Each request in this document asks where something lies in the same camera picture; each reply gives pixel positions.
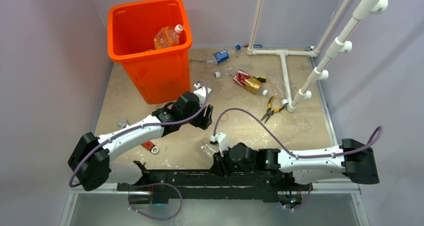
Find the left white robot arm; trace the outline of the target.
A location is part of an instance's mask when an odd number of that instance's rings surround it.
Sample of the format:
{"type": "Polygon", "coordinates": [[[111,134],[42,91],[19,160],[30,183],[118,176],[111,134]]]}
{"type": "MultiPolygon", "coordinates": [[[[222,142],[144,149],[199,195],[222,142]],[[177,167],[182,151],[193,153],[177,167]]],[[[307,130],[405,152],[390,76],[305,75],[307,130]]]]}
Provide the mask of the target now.
{"type": "Polygon", "coordinates": [[[118,156],[177,132],[182,125],[206,130],[212,123],[213,106],[206,104],[211,92],[208,87],[185,92],[138,123],[109,134],[83,134],[67,162],[72,170],[69,186],[81,185],[86,191],[97,189],[108,179],[112,171],[110,163],[118,156]]]}

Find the red gold snack wrapper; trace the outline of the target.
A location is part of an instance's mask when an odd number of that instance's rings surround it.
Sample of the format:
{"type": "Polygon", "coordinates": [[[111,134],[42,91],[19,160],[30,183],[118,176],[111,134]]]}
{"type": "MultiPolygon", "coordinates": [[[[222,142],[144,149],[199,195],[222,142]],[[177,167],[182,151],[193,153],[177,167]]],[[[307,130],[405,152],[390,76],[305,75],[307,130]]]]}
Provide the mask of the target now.
{"type": "Polygon", "coordinates": [[[263,83],[243,70],[237,70],[233,80],[249,92],[256,95],[266,96],[268,90],[264,88],[263,83]]]}

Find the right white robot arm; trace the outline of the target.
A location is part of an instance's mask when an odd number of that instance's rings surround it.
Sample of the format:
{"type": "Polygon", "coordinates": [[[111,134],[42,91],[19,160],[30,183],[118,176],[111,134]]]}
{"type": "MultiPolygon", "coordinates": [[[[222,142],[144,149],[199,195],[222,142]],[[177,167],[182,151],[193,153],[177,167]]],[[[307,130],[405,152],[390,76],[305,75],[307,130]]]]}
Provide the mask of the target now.
{"type": "Polygon", "coordinates": [[[378,184],[378,170],[371,147],[354,139],[324,149],[287,153],[277,148],[254,150],[243,143],[213,155],[210,172],[226,177],[234,172],[281,172],[281,184],[293,189],[314,181],[348,178],[357,184],[378,184]]]}

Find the large clear bottle white cap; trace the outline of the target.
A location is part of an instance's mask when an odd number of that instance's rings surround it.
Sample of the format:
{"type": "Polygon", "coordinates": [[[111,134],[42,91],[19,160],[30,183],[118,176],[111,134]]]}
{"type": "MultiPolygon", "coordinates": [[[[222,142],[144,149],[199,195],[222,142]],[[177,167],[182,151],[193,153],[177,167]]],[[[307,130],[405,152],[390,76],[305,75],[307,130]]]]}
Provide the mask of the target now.
{"type": "Polygon", "coordinates": [[[210,140],[208,138],[201,139],[199,146],[201,151],[210,158],[213,158],[214,154],[219,151],[213,144],[210,144],[210,140]]]}

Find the orange drink bottle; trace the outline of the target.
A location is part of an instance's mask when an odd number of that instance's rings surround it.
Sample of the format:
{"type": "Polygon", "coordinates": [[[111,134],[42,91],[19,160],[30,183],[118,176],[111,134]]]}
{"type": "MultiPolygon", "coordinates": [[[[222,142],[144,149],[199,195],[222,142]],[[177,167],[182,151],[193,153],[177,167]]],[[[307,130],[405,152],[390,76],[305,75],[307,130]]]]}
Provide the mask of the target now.
{"type": "Polygon", "coordinates": [[[159,50],[180,45],[180,34],[183,31],[184,27],[180,24],[174,27],[167,26],[161,28],[154,37],[154,49],[159,50]]]}

